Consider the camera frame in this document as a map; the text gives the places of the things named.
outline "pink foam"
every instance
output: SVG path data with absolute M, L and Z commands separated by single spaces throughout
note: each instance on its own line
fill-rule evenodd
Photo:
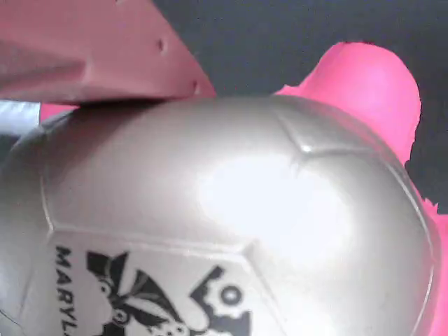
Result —
M 421 102 L 417 84 L 392 52 L 365 43 L 338 43 L 297 87 L 285 85 L 278 95 L 293 95 L 337 106 L 363 121 L 405 164 L 410 158 Z M 448 215 L 425 199 L 442 244 L 440 287 L 429 336 L 448 335 Z

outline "printed logo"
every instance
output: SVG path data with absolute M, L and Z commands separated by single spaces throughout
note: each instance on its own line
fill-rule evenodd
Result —
M 117 256 L 87 252 L 87 269 L 97 278 L 113 309 L 111 320 L 98 336 L 132 336 L 127 330 L 132 321 L 153 336 L 251 334 L 251 312 L 242 309 L 244 293 L 240 287 L 223 281 L 225 269 L 221 266 L 214 266 L 190 292 L 190 299 L 208 318 L 207 328 L 196 330 L 182 319 L 159 284 L 141 269 L 136 270 L 133 285 L 123 290 L 128 256 L 128 252 Z

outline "silver object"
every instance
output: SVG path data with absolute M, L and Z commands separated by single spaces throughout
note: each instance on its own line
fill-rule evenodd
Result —
M 53 120 L 1 171 L 0 233 L 4 336 L 417 336 L 438 288 L 404 169 L 305 99 Z

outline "pink object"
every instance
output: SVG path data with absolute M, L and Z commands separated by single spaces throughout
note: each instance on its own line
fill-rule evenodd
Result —
M 322 56 L 299 86 L 286 85 L 277 94 L 337 106 L 385 140 L 402 164 L 410 158 L 420 118 L 419 89 L 403 62 L 386 49 L 365 43 L 338 43 Z M 437 308 L 429 336 L 445 336 L 448 335 L 448 215 L 439 215 L 437 205 L 428 199 L 423 206 L 437 224 L 442 245 Z
M 41 112 L 39 113 L 39 122 L 42 123 L 44 120 L 50 117 L 56 116 L 59 113 L 71 111 L 75 109 L 75 106 L 67 105 L 52 105 L 52 104 L 42 104 Z
M 0 0 L 0 98 L 77 104 L 214 96 L 149 0 Z

